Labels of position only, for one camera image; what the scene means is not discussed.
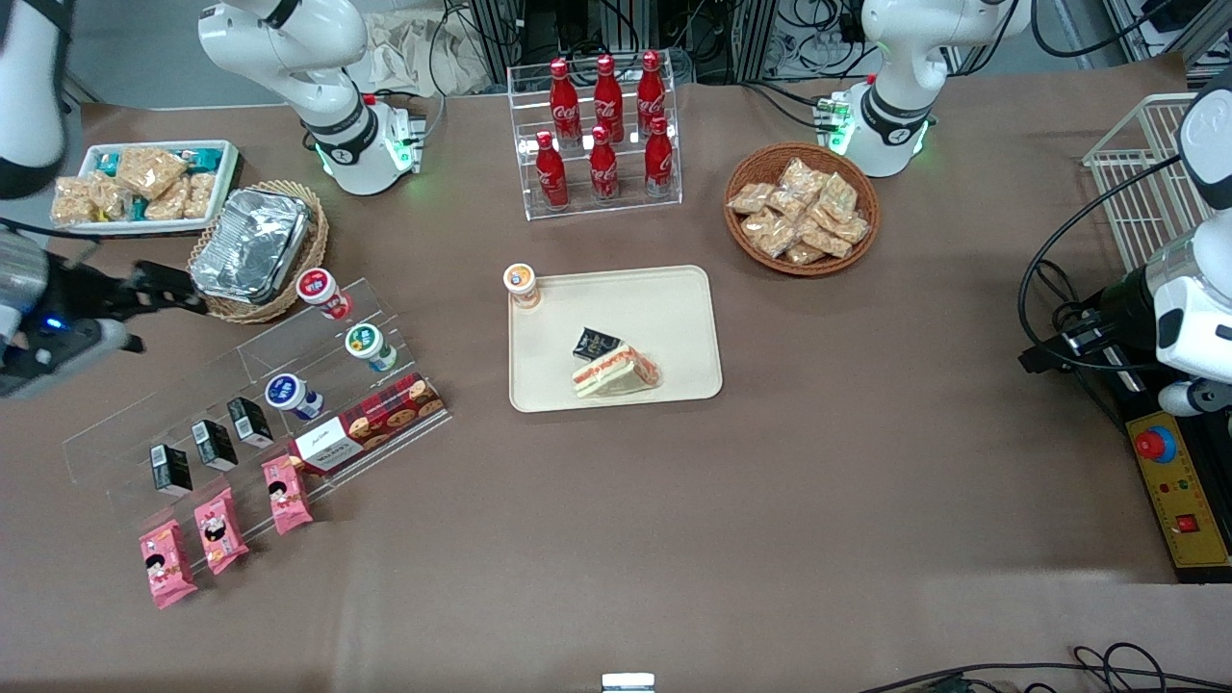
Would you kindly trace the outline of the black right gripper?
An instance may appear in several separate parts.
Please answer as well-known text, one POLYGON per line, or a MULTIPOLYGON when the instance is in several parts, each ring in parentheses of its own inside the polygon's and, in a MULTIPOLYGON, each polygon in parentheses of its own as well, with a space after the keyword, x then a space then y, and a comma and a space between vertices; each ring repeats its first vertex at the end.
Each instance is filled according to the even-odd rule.
POLYGON ((187 271, 154 261, 133 264, 133 286, 127 279, 118 279, 85 264, 70 265, 65 258, 49 260, 46 281, 46 312, 57 319, 110 319, 129 321, 145 310, 185 310, 207 314, 208 306, 202 295, 176 293, 171 290, 192 290, 193 281, 187 271))

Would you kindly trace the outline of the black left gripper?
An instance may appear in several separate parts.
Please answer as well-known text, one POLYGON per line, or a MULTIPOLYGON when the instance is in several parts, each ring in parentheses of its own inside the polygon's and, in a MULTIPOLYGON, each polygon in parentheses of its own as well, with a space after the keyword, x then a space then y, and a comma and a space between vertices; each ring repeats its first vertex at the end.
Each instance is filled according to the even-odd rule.
POLYGON ((1020 351, 1026 372, 1073 372, 1090 354, 1100 372, 1156 372, 1156 312, 1145 268, 1092 293, 1088 308, 1064 308, 1060 335, 1020 351))

